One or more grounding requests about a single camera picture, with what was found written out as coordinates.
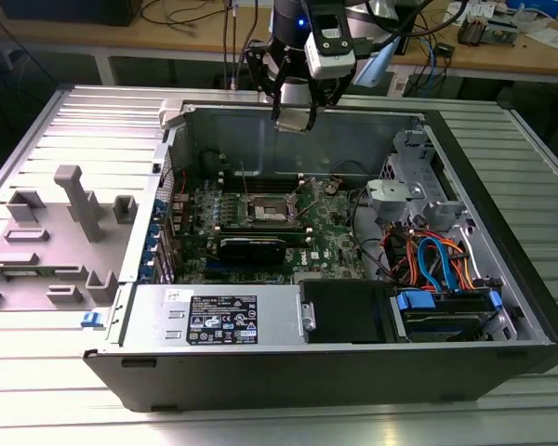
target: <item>black computer case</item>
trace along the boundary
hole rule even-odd
[[[128,26],[142,0],[0,0],[13,20],[54,20]]]

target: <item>desk leg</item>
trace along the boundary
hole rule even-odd
[[[97,70],[100,72],[100,79],[102,85],[116,85],[115,75],[113,74],[112,64],[110,57],[107,54],[96,53],[93,54]]]
[[[391,79],[391,86],[389,87],[389,93],[387,96],[393,98],[402,97],[405,93],[409,76],[412,75],[415,70],[415,65],[395,65],[394,73]]]

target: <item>warning label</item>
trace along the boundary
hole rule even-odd
[[[191,345],[257,344],[255,295],[194,295],[186,340]]]

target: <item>blue connector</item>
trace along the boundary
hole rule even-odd
[[[142,256],[140,257],[140,259],[143,262],[148,262],[149,260],[153,260],[153,257],[155,257],[155,254],[151,251],[143,251]]]
[[[155,199],[155,201],[153,202],[153,212],[155,212],[156,214],[164,214],[165,212],[167,212],[167,204],[165,204],[158,198]]]
[[[502,309],[502,298],[498,294],[498,291],[490,291],[490,299],[495,309]]]
[[[88,311],[85,313],[85,317],[81,321],[81,327],[83,328],[98,328],[102,326],[103,323],[101,323],[101,314],[97,311]]]
[[[149,267],[147,265],[140,265],[139,266],[139,274],[143,274],[147,277],[153,276],[153,267]]]
[[[407,290],[397,296],[400,310],[415,308],[436,308],[432,293],[423,290]]]
[[[157,239],[155,239],[154,237],[148,235],[147,237],[145,237],[145,246],[147,248],[153,248],[157,245]]]
[[[160,231],[159,225],[155,224],[155,223],[151,223],[149,225],[149,229],[147,230],[147,233],[149,235],[157,235]]]

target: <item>workbench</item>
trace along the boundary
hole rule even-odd
[[[433,27],[442,20],[446,0],[436,0],[425,11],[428,24]],[[196,0],[168,0],[170,9],[200,5]],[[222,9],[215,0],[194,11],[178,14],[188,20]],[[147,11],[148,17],[163,20],[161,7]],[[241,47],[254,16],[252,7],[239,7],[236,41]],[[258,26],[253,38],[269,38],[271,10],[259,9]],[[7,20],[0,10],[0,18],[7,28],[30,50],[90,55],[95,59],[104,85],[115,85],[112,57],[155,59],[223,60],[223,14],[216,14],[196,22],[196,36],[189,36],[164,25],[150,23],[136,17],[129,27],[108,27],[93,24],[57,23],[45,21]],[[520,35],[514,46],[462,46],[457,43],[457,27],[450,26],[439,32],[438,40],[456,47],[448,76],[504,79],[527,82],[558,83],[558,49],[545,46]],[[231,45],[231,25],[228,45]],[[426,56],[420,43],[413,39],[403,56],[395,56],[389,67],[395,75],[390,93],[401,94],[408,77],[421,71]],[[0,28],[0,50],[18,49]]]

